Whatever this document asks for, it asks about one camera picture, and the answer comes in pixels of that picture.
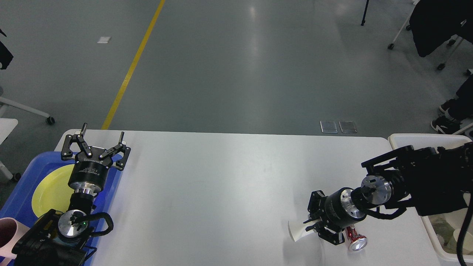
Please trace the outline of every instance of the tripod leg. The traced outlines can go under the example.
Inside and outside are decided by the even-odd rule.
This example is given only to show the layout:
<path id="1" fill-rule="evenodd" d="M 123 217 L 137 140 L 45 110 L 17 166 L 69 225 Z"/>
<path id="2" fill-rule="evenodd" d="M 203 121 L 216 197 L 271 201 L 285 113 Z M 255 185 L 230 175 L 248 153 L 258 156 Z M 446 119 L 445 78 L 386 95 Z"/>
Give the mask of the tripod leg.
<path id="1" fill-rule="evenodd" d="M 368 4 L 369 0 L 366 0 L 366 6 L 365 6 L 365 12 L 363 13 L 363 19 L 361 20 L 361 25 L 363 26 L 365 24 L 365 18 L 366 18 L 366 11 L 368 10 Z"/>

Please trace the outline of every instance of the black sneaker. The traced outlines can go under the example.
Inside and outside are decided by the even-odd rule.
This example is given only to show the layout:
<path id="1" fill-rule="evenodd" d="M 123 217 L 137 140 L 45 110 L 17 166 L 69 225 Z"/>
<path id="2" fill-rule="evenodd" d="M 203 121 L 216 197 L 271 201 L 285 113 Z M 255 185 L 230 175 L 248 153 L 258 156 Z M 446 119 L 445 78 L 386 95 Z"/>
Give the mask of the black sneaker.
<path id="1" fill-rule="evenodd" d="M 448 120 L 444 115 L 430 122 L 430 126 L 440 134 L 453 134 L 460 130 L 462 123 Z"/>
<path id="2" fill-rule="evenodd" d="M 452 107 L 452 105 L 455 104 L 455 102 L 456 102 L 455 99 L 450 99 L 446 101 L 445 103 L 441 104 L 438 108 L 444 114 L 447 111 L 447 109 L 449 109 L 450 107 Z"/>

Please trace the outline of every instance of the red object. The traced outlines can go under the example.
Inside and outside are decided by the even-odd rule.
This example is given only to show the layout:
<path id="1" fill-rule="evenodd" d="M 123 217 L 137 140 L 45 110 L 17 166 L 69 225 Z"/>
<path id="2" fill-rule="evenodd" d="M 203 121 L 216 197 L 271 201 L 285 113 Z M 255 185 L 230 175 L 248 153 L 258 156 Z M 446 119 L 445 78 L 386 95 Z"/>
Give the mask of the red object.
<path id="1" fill-rule="evenodd" d="M 346 228 L 347 238 L 350 239 L 350 249 L 353 251 L 358 251 L 363 249 L 368 243 L 367 237 L 360 235 L 356 232 L 355 226 L 350 225 Z"/>

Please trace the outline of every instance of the chair wheel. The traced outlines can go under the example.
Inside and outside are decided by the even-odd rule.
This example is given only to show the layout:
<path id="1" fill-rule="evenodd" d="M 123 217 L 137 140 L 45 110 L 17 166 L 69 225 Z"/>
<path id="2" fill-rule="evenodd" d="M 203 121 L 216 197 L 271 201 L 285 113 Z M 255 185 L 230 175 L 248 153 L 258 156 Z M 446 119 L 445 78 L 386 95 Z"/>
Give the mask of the chair wheel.
<path id="1" fill-rule="evenodd" d="M 54 117 L 50 116 L 50 117 L 46 118 L 46 123 L 48 123 L 49 125 L 52 125 L 52 124 L 56 123 L 56 121 L 54 120 Z"/>
<path id="2" fill-rule="evenodd" d="M 20 181 L 20 178 L 21 178 L 21 174 L 20 173 L 15 173 L 15 174 L 13 174 L 13 177 L 11 178 L 11 181 L 13 183 L 16 183 L 16 182 Z"/>

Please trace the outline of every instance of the yellow plate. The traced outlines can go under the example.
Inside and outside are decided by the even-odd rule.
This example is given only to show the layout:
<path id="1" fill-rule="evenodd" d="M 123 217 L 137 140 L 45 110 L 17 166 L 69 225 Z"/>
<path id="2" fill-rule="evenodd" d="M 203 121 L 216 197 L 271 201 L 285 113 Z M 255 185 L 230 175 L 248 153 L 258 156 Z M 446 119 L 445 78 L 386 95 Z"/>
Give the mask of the yellow plate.
<path id="1" fill-rule="evenodd" d="M 66 212 L 70 203 L 70 196 L 74 190 L 67 185 L 73 164 L 60 167 L 47 175 L 36 187 L 31 198 L 31 208 L 37 217 L 50 209 Z"/>

